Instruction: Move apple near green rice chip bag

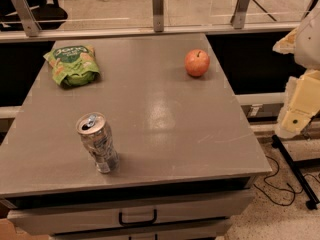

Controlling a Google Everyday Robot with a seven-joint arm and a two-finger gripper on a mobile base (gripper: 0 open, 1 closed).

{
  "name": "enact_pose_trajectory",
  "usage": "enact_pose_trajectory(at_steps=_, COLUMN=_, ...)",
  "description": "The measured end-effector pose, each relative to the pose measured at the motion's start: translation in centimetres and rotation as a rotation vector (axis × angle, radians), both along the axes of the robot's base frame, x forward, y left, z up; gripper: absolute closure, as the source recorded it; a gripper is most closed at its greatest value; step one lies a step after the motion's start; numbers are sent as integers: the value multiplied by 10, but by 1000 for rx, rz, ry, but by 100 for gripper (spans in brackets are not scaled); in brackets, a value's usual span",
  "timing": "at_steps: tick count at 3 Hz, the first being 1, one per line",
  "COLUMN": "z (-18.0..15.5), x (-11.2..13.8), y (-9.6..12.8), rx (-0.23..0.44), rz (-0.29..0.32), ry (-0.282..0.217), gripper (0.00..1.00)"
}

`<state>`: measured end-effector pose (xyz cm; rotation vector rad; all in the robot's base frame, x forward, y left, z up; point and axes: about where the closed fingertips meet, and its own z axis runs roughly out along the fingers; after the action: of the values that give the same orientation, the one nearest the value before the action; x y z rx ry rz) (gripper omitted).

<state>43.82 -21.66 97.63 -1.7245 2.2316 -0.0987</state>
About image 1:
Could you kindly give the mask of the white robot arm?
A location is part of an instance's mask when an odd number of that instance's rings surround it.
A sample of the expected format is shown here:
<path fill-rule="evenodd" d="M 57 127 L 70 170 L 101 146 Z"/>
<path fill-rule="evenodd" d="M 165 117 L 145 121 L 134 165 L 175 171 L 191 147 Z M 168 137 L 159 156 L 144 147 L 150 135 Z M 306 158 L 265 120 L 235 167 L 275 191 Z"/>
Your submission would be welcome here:
<path fill-rule="evenodd" d="M 299 78 L 288 79 L 275 126 L 278 137 L 289 139 L 299 135 L 320 111 L 320 9 L 313 9 L 273 50 L 293 54 L 295 63 L 306 69 Z"/>

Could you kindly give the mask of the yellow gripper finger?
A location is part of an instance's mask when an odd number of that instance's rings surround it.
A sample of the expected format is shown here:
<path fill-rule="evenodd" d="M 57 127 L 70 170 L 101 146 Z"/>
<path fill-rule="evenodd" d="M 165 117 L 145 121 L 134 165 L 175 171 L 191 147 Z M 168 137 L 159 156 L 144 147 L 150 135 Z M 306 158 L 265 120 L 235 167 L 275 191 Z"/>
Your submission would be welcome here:
<path fill-rule="evenodd" d="M 280 54 L 293 54 L 296 46 L 297 28 L 290 31 L 285 37 L 277 41 L 272 50 Z"/>
<path fill-rule="evenodd" d="M 280 138 L 293 138 L 320 111 L 320 71 L 308 69 L 299 78 L 290 77 L 284 94 L 284 105 L 275 126 Z"/>

